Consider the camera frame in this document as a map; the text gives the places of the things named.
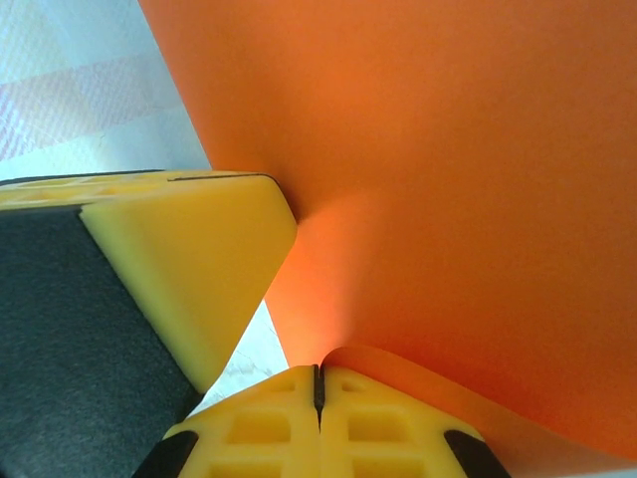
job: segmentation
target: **black rubber pad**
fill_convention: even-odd
[[[198,438],[194,431],[182,431],[160,441],[132,478],[178,478]]]
[[[4,478],[129,478],[199,399],[78,213],[0,211]]]
[[[511,478],[484,441],[459,430],[446,431],[445,439],[467,478]]]

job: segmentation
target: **yellow plastic block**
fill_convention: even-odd
[[[179,478],[319,478],[313,385],[297,366],[172,427],[199,435]]]
[[[466,478],[445,441],[463,421],[345,368],[325,372],[321,477]]]
[[[224,177],[223,171],[166,171],[69,176],[30,180],[0,186],[0,209],[86,204],[168,188],[190,177]]]
[[[345,368],[325,373],[319,421],[316,385],[295,367],[172,427],[166,438],[199,437],[179,478],[467,478],[445,432],[484,445],[463,421]],[[471,478],[508,476],[489,464]]]
[[[160,174],[161,187],[88,204],[81,217],[203,392],[221,374],[292,247],[296,222],[266,175],[205,171],[167,181],[184,173]]]

